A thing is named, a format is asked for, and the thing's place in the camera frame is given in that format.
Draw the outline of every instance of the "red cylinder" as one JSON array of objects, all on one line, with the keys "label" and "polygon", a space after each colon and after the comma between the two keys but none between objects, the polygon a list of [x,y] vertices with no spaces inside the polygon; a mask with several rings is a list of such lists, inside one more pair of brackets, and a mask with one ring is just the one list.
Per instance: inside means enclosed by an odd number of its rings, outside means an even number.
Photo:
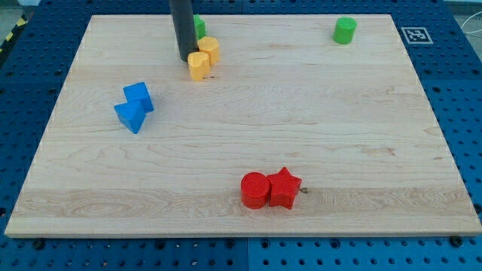
[{"label": "red cylinder", "polygon": [[270,181],[259,172],[250,172],[241,180],[241,201],[251,209],[266,205],[270,195]]}]

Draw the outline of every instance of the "blue block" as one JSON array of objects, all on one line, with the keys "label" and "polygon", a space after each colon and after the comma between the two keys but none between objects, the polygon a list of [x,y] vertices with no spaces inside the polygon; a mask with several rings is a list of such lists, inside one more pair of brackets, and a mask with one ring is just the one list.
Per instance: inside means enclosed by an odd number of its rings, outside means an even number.
[{"label": "blue block", "polygon": [[127,102],[140,101],[142,103],[142,108],[144,108],[144,113],[154,110],[151,96],[149,96],[148,88],[145,86],[144,82],[125,87],[124,94],[126,95]]},{"label": "blue block", "polygon": [[116,105],[114,110],[123,125],[135,134],[139,132],[145,119],[144,109],[140,101]]}]

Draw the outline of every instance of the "wooden board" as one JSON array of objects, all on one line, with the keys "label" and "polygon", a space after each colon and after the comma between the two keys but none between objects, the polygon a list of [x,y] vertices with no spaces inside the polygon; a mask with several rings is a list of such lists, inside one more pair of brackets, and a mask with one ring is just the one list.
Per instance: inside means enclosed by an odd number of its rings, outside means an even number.
[{"label": "wooden board", "polygon": [[[481,227],[388,15],[203,16],[202,82],[169,16],[94,16],[6,230],[10,237],[448,236]],[[138,135],[113,106],[145,81]],[[239,183],[287,166],[309,193],[251,210]]]}]

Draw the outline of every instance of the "green block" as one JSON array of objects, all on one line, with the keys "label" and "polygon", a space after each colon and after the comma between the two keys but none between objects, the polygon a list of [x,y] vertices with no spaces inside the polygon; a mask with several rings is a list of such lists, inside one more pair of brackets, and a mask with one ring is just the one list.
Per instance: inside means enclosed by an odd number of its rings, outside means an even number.
[{"label": "green block", "polygon": [[333,40],[339,44],[348,44],[352,42],[355,29],[356,21],[353,18],[341,17],[334,28]]},{"label": "green block", "polygon": [[197,40],[206,37],[206,24],[201,20],[199,14],[194,15],[194,25],[196,26]]}]

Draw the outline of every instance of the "green cylinder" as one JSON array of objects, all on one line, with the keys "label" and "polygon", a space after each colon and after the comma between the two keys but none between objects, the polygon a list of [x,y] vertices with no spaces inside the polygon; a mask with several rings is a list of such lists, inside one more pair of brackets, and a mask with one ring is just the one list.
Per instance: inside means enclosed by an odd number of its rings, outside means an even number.
[{"label": "green cylinder", "polygon": [[355,29],[356,21],[353,18],[341,17],[334,28],[333,40],[339,44],[348,44],[352,42]]}]

